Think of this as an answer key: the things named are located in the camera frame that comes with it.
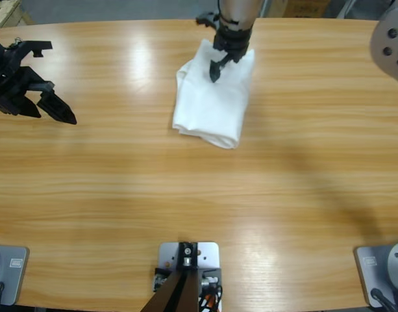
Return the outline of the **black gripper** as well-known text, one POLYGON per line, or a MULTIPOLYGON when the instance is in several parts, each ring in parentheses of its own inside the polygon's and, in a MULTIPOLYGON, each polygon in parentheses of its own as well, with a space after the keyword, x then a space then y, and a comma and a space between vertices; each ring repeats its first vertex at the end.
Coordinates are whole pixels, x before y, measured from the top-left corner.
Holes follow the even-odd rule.
POLYGON ((52 49, 50 41, 23 41, 19 38, 8 47, 0 43, 0 111, 4 114, 41 118, 37 106, 52 119, 77 125, 77 119, 69 107, 54 92, 54 84, 43 80, 32 68, 22 66, 21 61, 32 53, 42 57, 42 51, 52 49), (40 91, 37 106, 25 94, 40 91))
POLYGON ((227 23, 220 19, 213 48, 226 52, 226 55, 221 60, 210 59, 209 76, 213 83, 220 78, 222 69, 230 61, 238 63, 246 54, 252 29, 253 25, 242 29, 238 23, 227 23))

